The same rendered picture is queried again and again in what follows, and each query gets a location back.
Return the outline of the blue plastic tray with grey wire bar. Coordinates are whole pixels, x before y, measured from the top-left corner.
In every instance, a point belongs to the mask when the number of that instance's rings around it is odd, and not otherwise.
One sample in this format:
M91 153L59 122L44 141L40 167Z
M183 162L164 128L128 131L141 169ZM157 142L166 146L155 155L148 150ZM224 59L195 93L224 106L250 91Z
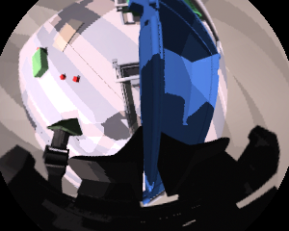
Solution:
M157 162L161 132L196 145L205 141L217 104L219 84L218 31L199 4L213 39L194 9L183 0L128 0L129 11L141 13L140 109L144 132L144 197L149 207L165 195Z

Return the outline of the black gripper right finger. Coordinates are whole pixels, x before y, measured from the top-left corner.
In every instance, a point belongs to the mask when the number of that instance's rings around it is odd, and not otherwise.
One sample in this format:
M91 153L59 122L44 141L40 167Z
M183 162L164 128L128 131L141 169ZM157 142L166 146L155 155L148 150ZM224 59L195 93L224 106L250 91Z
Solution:
M186 180L196 163L225 151L227 146L229 146L229 138L187 145L161 132L157 169L167 196L176 195L179 186L182 186L182 182Z

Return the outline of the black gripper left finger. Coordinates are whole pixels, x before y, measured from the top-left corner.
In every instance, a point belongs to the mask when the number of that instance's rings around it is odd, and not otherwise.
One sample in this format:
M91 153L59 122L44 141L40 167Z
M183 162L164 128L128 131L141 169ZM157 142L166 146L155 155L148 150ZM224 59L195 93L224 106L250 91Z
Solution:
M101 155L101 157L87 157L76 155L68 158L67 165L74 170L80 180L101 182L125 182L133 186L137 199L142 203L144 197L144 132L138 126L136 134L128 140L114 155Z

